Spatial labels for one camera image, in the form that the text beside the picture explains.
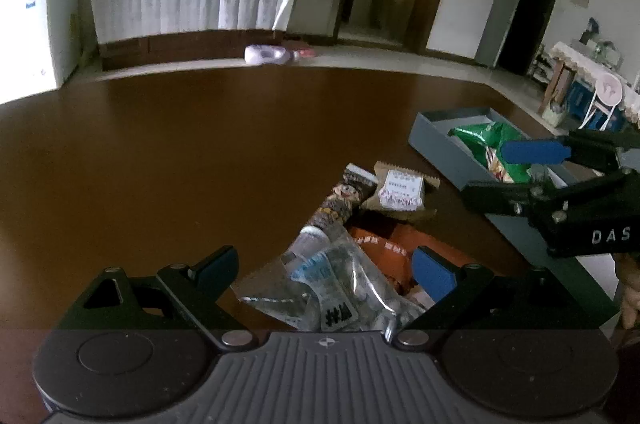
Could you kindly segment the person right hand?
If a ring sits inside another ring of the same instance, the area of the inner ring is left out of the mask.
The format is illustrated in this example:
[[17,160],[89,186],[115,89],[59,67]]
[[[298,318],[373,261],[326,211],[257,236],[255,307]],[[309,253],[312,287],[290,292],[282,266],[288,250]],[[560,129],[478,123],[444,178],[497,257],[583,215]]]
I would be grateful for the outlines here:
[[627,254],[614,254],[615,272],[620,281],[622,297],[620,297],[620,321],[622,329],[616,336],[618,347],[639,340],[639,265]]

